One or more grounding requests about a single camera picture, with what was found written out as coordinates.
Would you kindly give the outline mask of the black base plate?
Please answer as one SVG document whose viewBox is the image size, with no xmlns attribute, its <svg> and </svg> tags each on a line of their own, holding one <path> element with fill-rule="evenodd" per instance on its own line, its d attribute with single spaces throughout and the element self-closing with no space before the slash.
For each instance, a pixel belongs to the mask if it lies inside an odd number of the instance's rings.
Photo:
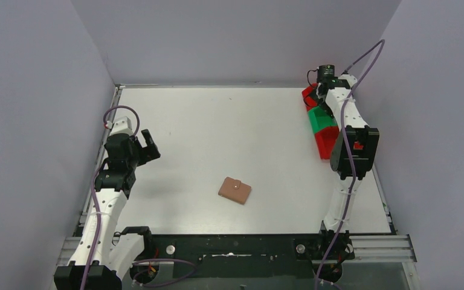
<svg viewBox="0 0 464 290">
<path fill-rule="evenodd" d="M 238 254 L 218 254 L 218 247 L 234 241 Z M 324 277 L 341 273 L 342 263 L 355 254 L 348 234 L 154 234 L 153 252 L 136 260 L 176 259 L 172 278 L 196 265 L 194 278 L 310 279 L 316 270 Z"/>
</svg>

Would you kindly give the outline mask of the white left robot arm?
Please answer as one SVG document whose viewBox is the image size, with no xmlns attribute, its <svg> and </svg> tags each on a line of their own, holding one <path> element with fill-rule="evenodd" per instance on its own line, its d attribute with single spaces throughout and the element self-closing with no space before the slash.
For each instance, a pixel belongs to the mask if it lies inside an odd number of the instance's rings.
<svg viewBox="0 0 464 290">
<path fill-rule="evenodd" d="M 133 132 L 114 132 L 104 148 L 107 157 L 94 174 L 92 208 L 88 211 L 80 242 L 66 265 L 54 273 L 57 289 L 121 289 L 134 260 L 153 252 L 147 226 L 126 227 L 113 243 L 116 226 L 135 183 L 137 167 L 161 154 L 149 130 L 141 131 L 142 146 Z"/>
</svg>

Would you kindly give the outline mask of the green plastic bin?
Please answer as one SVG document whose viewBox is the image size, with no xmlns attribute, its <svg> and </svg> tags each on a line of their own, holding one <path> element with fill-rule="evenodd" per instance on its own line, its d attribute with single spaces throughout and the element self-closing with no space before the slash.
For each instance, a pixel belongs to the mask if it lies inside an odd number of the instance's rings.
<svg viewBox="0 0 464 290">
<path fill-rule="evenodd" d="M 307 111 L 309 122 L 314 134 L 327 128 L 336 126 L 337 123 L 334 118 L 330 117 L 322 108 L 315 107 Z"/>
</svg>

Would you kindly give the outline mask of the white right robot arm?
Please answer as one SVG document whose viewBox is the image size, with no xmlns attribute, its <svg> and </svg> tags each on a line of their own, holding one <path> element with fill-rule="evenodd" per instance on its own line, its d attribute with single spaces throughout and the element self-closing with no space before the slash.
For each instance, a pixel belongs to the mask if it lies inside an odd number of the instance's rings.
<svg viewBox="0 0 464 290">
<path fill-rule="evenodd" d="M 353 95 L 358 82 L 348 72 L 340 76 L 319 73 L 311 95 L 316 109 L 323 112 L 329 126 L 338 132 L 329 151 L 334 187 L 323 218 L 324 228 L 335 233 L 349 230 L 358 190 L 372 171 L 380 139 L 379 130 L 369 125 L 356 107 Z"/>
</svg>

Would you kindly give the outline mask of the tan leather card holder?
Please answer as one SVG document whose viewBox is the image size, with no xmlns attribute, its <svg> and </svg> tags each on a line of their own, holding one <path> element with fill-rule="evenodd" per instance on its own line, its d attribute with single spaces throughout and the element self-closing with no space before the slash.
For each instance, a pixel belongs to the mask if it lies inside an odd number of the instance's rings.
<svg viewBox="0 0 464 290">
<path fill-rule="evenodd" d="M 243 183 L 241 180 L 226 177 L 218 190 L 218 195 L 244 205 L 252 191 L 250 185 Z"/>
</svg>

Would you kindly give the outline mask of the aluminium frame rail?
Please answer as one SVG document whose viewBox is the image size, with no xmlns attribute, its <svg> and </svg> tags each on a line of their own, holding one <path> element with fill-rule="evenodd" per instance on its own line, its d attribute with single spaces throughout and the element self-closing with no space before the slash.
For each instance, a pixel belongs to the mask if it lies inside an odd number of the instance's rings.
<svg viewBox="0 0 464 290">
<path fill-rule="evenodd" d="M 417 262 L 414 248 L 409 235 L 354 235 L 352 240 L 355 263 L 411 263 Z M 80 239 L 69 237 L 65 239 L 62 250 L 57 259 L 57 266 L 66 265 L 75 252 Z M 239 245 L 234 241 L 225 243 L 225 247 L 218 247 L 218 254 L 238 254 Z"/>
</svg>

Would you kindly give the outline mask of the red bin with black card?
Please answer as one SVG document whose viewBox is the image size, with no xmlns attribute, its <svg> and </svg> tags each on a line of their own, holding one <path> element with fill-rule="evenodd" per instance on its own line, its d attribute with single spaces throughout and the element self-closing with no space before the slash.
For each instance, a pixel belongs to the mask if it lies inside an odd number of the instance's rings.
<svg viewBox="0 0 464 290">
<path fill-rule="evenodd" d="M 318 106 L 317 87 L 318 83 L 312 83 L 301 92 L 302 100 L 307 111 Z"/>
</svg>

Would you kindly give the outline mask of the red bin with gold cards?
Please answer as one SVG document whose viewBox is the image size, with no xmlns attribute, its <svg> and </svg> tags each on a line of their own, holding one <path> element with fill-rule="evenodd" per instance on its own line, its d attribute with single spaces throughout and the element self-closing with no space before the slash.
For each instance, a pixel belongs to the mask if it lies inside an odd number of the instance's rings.
<svg viewBox="0 0 464 290">
<path fill-rule="evenodd" d="M 338 126 L 328 126 L 314 134 L 318 153 L 322 160 L 330 159 L 338 135 Z"/>
</svg>

